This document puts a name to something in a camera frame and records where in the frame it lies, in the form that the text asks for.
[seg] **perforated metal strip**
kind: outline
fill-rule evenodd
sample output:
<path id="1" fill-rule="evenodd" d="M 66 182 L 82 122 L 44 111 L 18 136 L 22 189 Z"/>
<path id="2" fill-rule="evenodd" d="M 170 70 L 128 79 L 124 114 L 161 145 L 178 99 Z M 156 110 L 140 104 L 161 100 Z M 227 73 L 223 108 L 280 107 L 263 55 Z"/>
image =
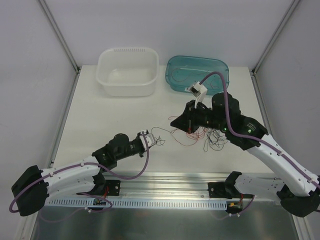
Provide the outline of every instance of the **perforated metal strip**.
<path id="1" fill-rule="evenodd" d="M 110 198 L 113 208 L 129 209 L 203 209 L 226 210 L 227 202 L 223 200 L 179 200 L 179 199 L 136 199 L 136 198 Z M 46 206 L 56 207 L 91 207 L 101 208 L 103 205 L 95 205 L 94 198 L 64 197 L 51 201 Z"/>

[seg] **gray wall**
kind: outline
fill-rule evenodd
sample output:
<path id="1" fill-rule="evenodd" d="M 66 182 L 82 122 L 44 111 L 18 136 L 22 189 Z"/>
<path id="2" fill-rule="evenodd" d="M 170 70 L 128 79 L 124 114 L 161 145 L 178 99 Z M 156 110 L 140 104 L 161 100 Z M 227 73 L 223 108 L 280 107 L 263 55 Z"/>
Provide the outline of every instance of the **gray wall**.
<path id="1" fill-rule="evenodd" d="M 303 0 L 258 71 L 273 135 L 320 175 L 320 1 Z M 309 217 L 315 239 L 320 213 Z"/>
<path id="2" fill-rule="evenodd" d="M 11 186 L 45 167 L 75 77 L 36 0 L 0 2 L 0 239 L 12 240 Z"/>
<path id="3" fill-rule="evenodd" d="M 292 0 L 47 0 L 80 65 L 114 47 L 150 47 L 253 68 Z"/>

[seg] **white plastic bin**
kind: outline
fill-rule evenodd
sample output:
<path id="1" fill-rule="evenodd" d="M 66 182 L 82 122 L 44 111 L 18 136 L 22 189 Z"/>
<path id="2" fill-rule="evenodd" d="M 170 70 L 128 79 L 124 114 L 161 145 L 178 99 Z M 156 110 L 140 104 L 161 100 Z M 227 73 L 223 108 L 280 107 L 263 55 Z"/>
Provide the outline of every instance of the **white plastic bin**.
<path id="1" fill-rule="evenodd" d="M 95 78 L 111 96 L 138 97 L 155 91 L 158 75 L 156 51 L 148 47 L 119 47 L 100 55 Z"/>

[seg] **plastic container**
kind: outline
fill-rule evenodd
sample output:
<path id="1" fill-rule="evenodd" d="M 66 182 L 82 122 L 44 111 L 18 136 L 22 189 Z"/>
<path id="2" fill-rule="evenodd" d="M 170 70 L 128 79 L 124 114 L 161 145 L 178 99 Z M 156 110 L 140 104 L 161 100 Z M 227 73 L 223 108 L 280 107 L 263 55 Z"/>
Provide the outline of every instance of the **plastic container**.
<path id="1" fill-rule="evenodd" d="M 173 90 L 189 93 L 188 87 L 200 82 L 207 74 L 214 71 L 223 74 L 228 87 L 229 68 L 223 61 L 194 56 L 174 56 L 166 66 L 165 80 Z M 224 90 L 221 78 L 217 74 L 210 76 L 203 85 L 208 89 L 207 95 L 215 95 Z"/>
<path id="2" fill-rule="evenodd" d="M 158 75 L 156 51 L 147 47 L 121 47 L 100 55 L 95 78 L 111 96 L 138 97 L 155 91 Z"/>

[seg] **white table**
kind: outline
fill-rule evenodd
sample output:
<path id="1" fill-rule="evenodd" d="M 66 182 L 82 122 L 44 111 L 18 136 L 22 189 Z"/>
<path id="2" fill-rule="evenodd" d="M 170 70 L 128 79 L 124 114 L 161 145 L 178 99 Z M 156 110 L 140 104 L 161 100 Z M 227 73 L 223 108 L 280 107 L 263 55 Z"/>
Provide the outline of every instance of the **white table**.
<path id="1" fill-rule="evenodd" d="M 118 133 L 127 134 L 130 140 L 141 130 L 161 127 L 172 130 L 170 116 L 179 116 L 188 101 L 188 93 L 173 91 L 165 80 L 165 66 L 160 66 L 155 92 L 147 97 L 111 97 L 96 82 L 96 66 L 82 66 L 54 166 L 70 164 L 89 156 L 103 147 Z M 229 68 L 228 92 L 240 102 L 244 115 L 263 123 L 262 115 L 247 67 Z M 203 101 L 211 107 L 211 97 Z M 260 160 L 239 147 L 227 143 L 223 150 L 204 152 L 205 139 L 185 147 L 176 142 L 168 132 L 154 129 L 156 136 L 166 142 L 153 146 L 146 169 L 153 173 L 271 173 Z M 182 131 L 177 139 L 188 145 L 193 140 Z M 118 161 L 116 172 L 140 171 L 145 157 L 132 156 Z"/>

